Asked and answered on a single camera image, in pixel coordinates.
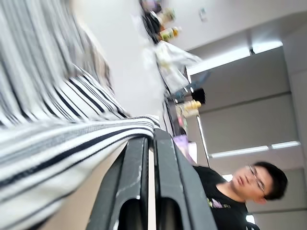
eyeglasses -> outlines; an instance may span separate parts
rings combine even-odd
[[[257,170],[256,170],[255,167],[253,167],[253,166],[250,166],[250,165],[249,165],[248,167],[249,167],[251,173],[254,175],[254,177],[255,177],[255,179],[256,179],[256,181],[257,181],[257,185],[258,185],[259,189],[261,189],[261,191],[264,193],[265,185],[264,185],[264,183],[258,178],[258,176],[257,176]]]

purple package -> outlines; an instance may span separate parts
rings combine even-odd
[[[189,154],[189,141],[187,135],[173,137],[174,143],[177,145],[181,153],[188,159],[191,164],[195,164]]]

man's ear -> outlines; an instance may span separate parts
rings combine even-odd
[[[255,199],[254,202],[260,205],[265,205],[267,203],[267,200],[264,198],[259,198],[259,199]]]

fluorescent light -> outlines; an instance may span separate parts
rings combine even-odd
[[[197,144],[195,142],[191,142],[189,143],[188,148],[190,157],[195,163],[197,163]]]
[[[268,146],[259,146],[259,147],[253,147],[249,149],[239,149],[239,150],[233,150],[233,151],[227,151],[227,152],[218,152],[214,154],[210,154],[213,158],[218,157],[228,157],[228,156],[235,156],[235,155],[241,155],[241,154],[247,154],[247,153],[253,153],[253,152],[262,152],[269,150]]]
[[[200,128],[201,140],[202,140],[203,147],[205,148],[205,154],[206,154],[207,159],[209,159],[209,155],[208,155],[208,151],[207,151],[207,145],[206,145],[206,141],[205,141],[205,136],[203,134],[203,130],[202,130],[202,126],[201,126],[201,118],[199,116],[197,116],[197,122],[198,122],[198,127]]]
[[[230,182],[230,181],[232,180],[232,178],[233,178],[233,176],[232,176],[231,174],[229,174],[229,175],[222,175],[222,177],[223,177],[225,180],[227,180],[228,182]]]
[[[284,142],[284,143],[279,143],[279,144],[273,144],[272,149],[277,150],[277,149],[282,149],[282,148],[288,148],[292,146],[298,146],[301,143],[298,141],[289,141],[289,142]]]
[[[253,50],[255,54],[258,54],[281,46],[283,46],[283,43],[281,41],[266,42],[266,43],[253,45]]]
[[[210,58],[208,60],[204,60],[203,62],[199,63],[196,66],[192,66],[187,68],[187,74],[193,75],[196,73],[200,73],[203,71],[206,71],[208,69],[212,69],[233,61],[237,61],[242,58],[246,58],[250,56],[249,49],[246,48],[241,48],[237,49],[235,51],[231,51],[222,55],[219,55],[217,57]]]
[[[252,224],[255,224],[255,218],[253,215],[246,216],[246,221]]]

ceiling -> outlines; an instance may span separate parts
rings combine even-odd
[[[296,13],[238,32],[189,52],[202,59],[207,59],[235,49],[252,47],[259,43],[282,41],[306,23],[307,12]]]

